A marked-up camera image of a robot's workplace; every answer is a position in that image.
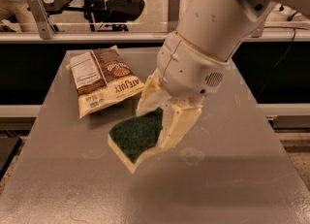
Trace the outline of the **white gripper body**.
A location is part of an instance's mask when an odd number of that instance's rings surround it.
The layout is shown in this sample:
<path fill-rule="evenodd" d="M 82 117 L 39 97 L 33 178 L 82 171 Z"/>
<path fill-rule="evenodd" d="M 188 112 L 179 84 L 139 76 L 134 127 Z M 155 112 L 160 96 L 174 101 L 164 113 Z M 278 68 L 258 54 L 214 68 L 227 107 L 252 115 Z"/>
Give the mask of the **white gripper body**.
<path fill-rule="evenodd" d="M 199 98 L 215 94 L 231 63 L 205 55 L 169 33 L 157 56 L 160 84 L 175 98 Z"/>

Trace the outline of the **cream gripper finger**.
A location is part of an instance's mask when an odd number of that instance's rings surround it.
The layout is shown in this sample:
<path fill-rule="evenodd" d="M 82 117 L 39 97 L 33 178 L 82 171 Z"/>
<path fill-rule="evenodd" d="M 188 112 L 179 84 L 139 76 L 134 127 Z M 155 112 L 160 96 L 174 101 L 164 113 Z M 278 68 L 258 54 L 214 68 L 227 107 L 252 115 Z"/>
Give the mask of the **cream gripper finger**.
<path fill-rule="evenodd" d="M 160 152 L 177 146 L 202 114 L 203 98 L 169 100 L 163 105 L 162 131 L 156 148 Z"/>
<path fill-rule="evenodd" d="M 170 97 L 168 91 L 161 84 L 159 71 L 155 70 L 154 73 L 147 78 L 144 85 L 137 105 L 136 115 L 142 116 L 155 111 Z"/>

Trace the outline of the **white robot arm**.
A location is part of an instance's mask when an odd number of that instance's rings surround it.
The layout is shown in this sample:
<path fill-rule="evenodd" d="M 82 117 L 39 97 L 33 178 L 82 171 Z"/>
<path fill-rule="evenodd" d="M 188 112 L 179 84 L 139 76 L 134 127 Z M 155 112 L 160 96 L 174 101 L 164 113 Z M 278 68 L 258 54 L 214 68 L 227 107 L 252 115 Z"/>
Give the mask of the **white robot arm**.
<path fill-rule="evenodd" d="M 141 123 L 130 139 L 135 153 L 166 151 L 183 139 L 204 98 L 218 91 L 235 51 L 277 4 L 310 12 L 309 0 L 191 0 L 139 99 Z"/>

